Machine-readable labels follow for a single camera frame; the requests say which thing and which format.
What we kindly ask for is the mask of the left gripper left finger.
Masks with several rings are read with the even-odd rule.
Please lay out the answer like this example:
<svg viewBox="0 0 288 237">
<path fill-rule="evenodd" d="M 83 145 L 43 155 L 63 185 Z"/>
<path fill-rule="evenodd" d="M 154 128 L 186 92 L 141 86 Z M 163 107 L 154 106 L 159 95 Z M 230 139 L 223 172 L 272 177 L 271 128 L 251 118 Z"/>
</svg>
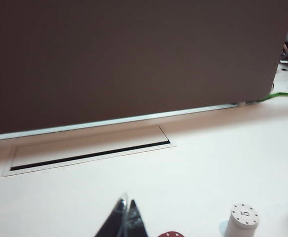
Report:
<svg viewBox="0 0 288 237">
<path fill-rule="evenodd" d="M 96 237 L 120 237 L 127 211 L 127 197 L 119 197 Z"/>
</svg>

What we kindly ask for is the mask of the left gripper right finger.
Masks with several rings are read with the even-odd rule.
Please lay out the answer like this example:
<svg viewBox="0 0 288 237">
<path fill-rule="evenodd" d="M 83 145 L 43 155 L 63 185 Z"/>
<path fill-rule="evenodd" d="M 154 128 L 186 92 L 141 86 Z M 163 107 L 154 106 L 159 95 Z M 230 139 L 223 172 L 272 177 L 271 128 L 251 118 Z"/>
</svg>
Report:
<svg viewBox="0 0 288 237">
<path fill-rule="evenodd" d="M 131 200 L 125 222 L 126 237 L 148 237 L 143 219 L 135 200 Z"/>
</svg>

